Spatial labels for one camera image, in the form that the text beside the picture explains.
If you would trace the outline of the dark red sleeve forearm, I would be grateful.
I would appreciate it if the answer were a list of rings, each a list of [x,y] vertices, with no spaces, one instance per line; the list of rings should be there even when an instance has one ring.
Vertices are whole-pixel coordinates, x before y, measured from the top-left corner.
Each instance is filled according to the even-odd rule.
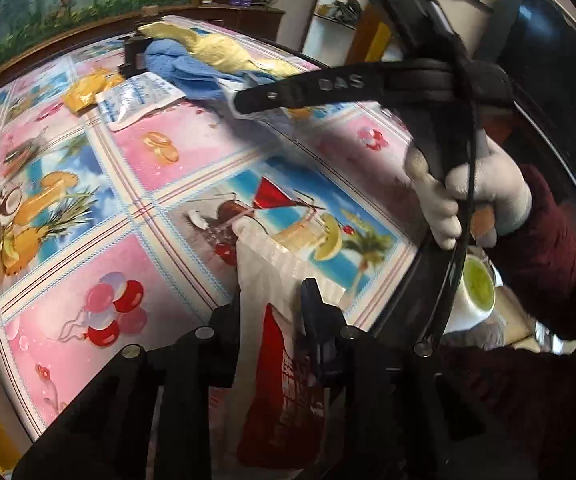
[[[576,233],[542,174],[520,171],[531,212],[490,256],[530,315],[576,340]],[[576,479],[576,350],[460,348],[442,356],[438,383],[454,408],[444,478]]]

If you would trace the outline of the white gloved right hand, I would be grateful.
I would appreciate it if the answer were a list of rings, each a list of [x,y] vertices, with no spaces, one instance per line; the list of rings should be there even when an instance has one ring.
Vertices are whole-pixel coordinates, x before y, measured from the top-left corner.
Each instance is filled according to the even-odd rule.
[[[518,165],[492,139],[486,142],[489,154],[476,161],[473,178],[469,177],[470,166],[463,164],[452,169],[444,181],[430,174],[422,151],[414,143],[408,144],[405,174],[434,240],[444,250],[454,248],[463,233],[458,206],[468,197],[493,205],[498,236],[518,230],[529,218],[532,194]]]

